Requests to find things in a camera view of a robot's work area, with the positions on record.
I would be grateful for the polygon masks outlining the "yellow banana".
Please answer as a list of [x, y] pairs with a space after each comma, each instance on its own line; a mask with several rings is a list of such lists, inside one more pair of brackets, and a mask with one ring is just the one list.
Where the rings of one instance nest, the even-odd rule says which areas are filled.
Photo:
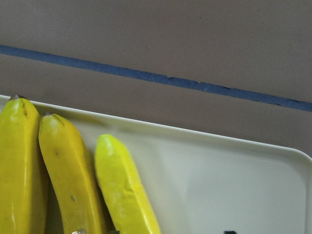
[[20, 95], [0, 114], [0, 232], [45, 232], [49, 178], [41, 156], [40, 115]]
[[93, 158], [78, 129], [67, 119], [47, 113], [39, 124], [39, 146], [57, 197], [64, 233], [107, 233]]
[[97, 181], [115, 229], [121, 234], [159, 234], [156, 215], [127, 147], [110, 134], [95, 149]]

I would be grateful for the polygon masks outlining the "white bear tray plate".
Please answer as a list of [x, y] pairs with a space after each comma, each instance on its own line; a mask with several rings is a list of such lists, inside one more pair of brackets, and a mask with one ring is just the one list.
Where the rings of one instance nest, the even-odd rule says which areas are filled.
[[296, 149], [36, 102], [90, 151], [109, 133], [131, 152], [164, 234], [309, 234], [312, 160]]

